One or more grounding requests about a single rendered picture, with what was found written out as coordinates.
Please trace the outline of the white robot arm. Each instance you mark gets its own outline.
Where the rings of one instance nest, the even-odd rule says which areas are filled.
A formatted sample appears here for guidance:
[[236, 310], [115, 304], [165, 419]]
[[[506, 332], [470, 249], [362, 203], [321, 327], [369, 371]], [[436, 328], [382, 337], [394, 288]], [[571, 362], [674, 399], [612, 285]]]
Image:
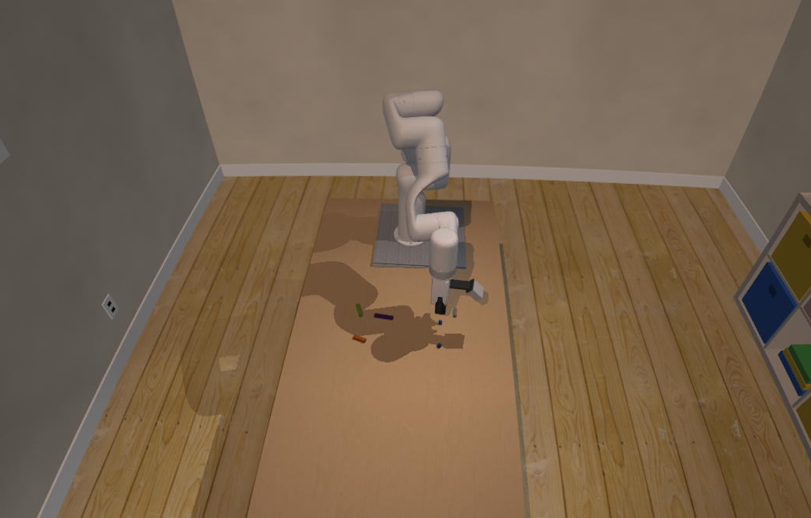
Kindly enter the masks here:
[[430, 274], [450, 279], [457, 268], [459, 222], [453, 212], [425, 214], [423, 193], [429, 185], [426, 189], [446, 188], [449, 181], [450, 139], [442, 120], [434, 117], [441, 112], [442, 93], [436, 89], [388, 92], [382, 105], [391, 142], [407, 162], [396, 171], [399, 226], [394, 238], [406, 247], [429, 241]]

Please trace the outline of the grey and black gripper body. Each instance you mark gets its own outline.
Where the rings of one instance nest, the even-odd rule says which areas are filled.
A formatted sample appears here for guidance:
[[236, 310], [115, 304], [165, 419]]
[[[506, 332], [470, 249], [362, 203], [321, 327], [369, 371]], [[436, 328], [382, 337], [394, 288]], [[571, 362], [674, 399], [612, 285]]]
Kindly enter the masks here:
[[[454, 275], [455, 276], [455, 275]], [[452, 276], [452, 278], [454, 277]], [[430, 304], [435, 305], [438, 302], [438, 297], [442, 297], [442, 302], [446, 305], [448, 304], [448, 296], [450, 292], [450, 282], [451, 279], [440, 280], [432, 277], [432, 287], [431, 287], [431, 300]]]

